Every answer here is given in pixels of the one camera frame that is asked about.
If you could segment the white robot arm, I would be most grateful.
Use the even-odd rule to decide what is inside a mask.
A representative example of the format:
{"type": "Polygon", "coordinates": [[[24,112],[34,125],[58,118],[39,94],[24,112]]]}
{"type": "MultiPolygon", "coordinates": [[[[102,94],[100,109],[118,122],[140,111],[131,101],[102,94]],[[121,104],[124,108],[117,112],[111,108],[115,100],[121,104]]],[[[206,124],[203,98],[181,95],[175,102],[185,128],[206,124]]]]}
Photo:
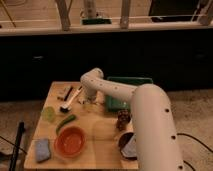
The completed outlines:
{"type": "Polygon", "coordinates": [[[185,171],[171,102],[161,87],[108,81],[100,68],[84,73],[80,82],[89,101],[100,91],[130,104],[140,171],[185,171]]]}

